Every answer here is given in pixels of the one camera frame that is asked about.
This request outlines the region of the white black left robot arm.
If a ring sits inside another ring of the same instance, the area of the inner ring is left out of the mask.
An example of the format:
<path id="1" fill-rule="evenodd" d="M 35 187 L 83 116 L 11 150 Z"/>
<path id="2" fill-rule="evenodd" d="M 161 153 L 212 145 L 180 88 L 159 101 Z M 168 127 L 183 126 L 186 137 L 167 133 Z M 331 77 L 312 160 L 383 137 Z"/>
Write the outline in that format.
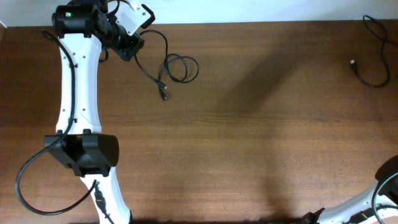
<path id="1" fill-rule="evenodd" d="M 50 154 L 87 186 L 101 223 L 132 223 L 116 175 L 119 143 L 103 134 L 98 114 L 100 55 L 113 50 L 129 61 L 143 47 L 137 33 L 154 13 L 139 1 L 71 1 L 52 16 L 62 57 L 62 97 Z"/>

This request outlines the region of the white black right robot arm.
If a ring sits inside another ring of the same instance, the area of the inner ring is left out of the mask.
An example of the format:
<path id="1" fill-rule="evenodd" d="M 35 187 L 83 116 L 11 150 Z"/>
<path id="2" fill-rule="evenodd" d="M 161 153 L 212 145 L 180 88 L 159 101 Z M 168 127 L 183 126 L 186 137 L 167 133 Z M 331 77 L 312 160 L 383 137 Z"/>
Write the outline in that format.
<path id="1" fill-rule="evenodd" d="M 364 192 L 328 209 L 309 212 L 301 224 L 385 223 L 397 218 L 397 156 L 383 163 L 375 174 L 375 183 Z"/>

